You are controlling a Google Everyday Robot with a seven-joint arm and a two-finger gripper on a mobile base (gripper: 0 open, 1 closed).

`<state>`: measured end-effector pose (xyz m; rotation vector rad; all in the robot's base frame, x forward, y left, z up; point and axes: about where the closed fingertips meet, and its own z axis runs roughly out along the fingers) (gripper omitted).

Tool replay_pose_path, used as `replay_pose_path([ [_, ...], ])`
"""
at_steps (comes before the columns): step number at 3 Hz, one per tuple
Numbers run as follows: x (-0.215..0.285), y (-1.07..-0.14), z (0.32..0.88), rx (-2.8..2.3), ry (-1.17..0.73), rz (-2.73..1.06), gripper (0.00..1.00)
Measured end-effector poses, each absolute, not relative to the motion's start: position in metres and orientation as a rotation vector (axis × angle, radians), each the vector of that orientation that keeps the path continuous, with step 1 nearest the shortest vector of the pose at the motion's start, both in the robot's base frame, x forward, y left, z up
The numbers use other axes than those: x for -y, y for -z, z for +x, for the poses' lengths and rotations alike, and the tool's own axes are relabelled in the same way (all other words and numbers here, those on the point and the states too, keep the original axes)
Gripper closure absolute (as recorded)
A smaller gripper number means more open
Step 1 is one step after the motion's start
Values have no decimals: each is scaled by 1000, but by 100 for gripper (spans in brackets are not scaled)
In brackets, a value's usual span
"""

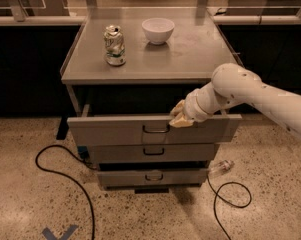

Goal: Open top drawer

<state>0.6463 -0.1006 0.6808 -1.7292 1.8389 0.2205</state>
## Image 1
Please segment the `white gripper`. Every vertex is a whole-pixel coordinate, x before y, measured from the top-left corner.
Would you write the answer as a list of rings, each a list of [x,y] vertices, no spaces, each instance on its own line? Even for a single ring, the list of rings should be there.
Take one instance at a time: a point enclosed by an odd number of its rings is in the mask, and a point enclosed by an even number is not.
[[[190,127],[193,122],[203,122],[213,114],[227,105],[227,99],[218,94],[211,83],[204,85],[200,89],[195,89],[189,93],[185,101],[180,100],[170,111],[171,115],[177,115],[169,125],[175,128]]]

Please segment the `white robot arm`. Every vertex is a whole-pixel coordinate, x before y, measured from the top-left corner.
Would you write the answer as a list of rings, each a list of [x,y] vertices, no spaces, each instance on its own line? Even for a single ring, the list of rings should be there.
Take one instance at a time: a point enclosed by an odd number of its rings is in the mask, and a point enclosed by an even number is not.
[[[170,112],[172,127],[190,127],[216,112],[248,104],[301,139],[301,95],[262,82],[261,78],[237,64],[218,66],[211,81],[190,92]]]

